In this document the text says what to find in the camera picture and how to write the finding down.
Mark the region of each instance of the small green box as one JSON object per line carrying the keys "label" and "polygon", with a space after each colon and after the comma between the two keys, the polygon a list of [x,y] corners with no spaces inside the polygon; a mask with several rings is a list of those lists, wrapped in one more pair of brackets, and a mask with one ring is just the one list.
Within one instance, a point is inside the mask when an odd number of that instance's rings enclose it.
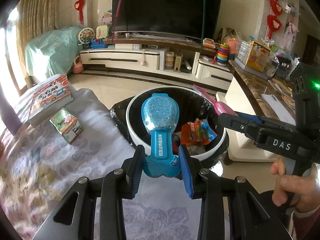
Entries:
{"label": "small green box", "polygon": [[50,122],[55,126],[63,138],[71,143],[83,130],[78,118],[62,108],[51,119]]}

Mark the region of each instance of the television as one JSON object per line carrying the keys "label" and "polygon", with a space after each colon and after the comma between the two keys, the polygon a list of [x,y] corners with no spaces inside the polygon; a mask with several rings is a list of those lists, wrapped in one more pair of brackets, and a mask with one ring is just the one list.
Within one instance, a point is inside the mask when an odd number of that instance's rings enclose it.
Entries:
{"label": "television", "polygon": [[[213,38],[221,0],[205,0],[204,38]],[[115,32],[179,34],[201,39],[204,0],[112,0]]]}

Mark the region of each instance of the green strap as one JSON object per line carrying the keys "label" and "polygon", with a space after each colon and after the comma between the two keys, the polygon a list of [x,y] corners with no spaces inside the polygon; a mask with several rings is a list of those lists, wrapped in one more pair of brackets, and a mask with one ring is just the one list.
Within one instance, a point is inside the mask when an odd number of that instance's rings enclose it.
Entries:
{"label": "green strap", "polygon": [[203,50],[204,21],[205,21],[205,0],[203,0],[203,18],[202,18],[202,34],[201,34],[201,47],[200,47],[200,53],[202,53],[202,50]]}

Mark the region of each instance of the blue mosaic pattern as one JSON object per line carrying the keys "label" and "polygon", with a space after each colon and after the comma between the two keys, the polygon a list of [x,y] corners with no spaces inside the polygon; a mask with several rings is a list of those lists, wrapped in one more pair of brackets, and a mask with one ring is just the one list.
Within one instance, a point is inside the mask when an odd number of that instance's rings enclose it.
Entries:
{"label": "blue mosaic pattern", "polygon": [[150,130],[175,127],[177,107],[175,101],[167,94],[153,94],[146,101],[143,110],[145,126]]}

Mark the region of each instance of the bolt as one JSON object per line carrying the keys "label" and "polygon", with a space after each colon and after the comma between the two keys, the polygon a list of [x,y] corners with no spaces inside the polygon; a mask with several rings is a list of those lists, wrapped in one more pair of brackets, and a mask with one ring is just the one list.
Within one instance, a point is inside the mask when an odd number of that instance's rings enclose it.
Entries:
{"label": "bolt", "polygon": [[243,176],[238,176],[237,181],[238,181],[238,183],[244,183],[246,181],[246,179]]}
{"label": "bolt", "polygon": [[120,174],[123,173],[123,169],[115,169],[115,170],[114,170],[114,173],[115,173],[116,175],[120,175]]}
{"label": "bolt", "polygon": [[202,169],[200,170],[200,173],[203,174],[203,175],[206,175],[206,174],[209,174],[209,170],[206,169],[206,168],[202,168]]}
{"label": "bolt", "polygon": [[80,184],[84,184],[84,183],[86,183],[88,181],[88,178],[86,178],[86,177],[81,177],[79,180],[78,180],[78,182],[80,183]]}

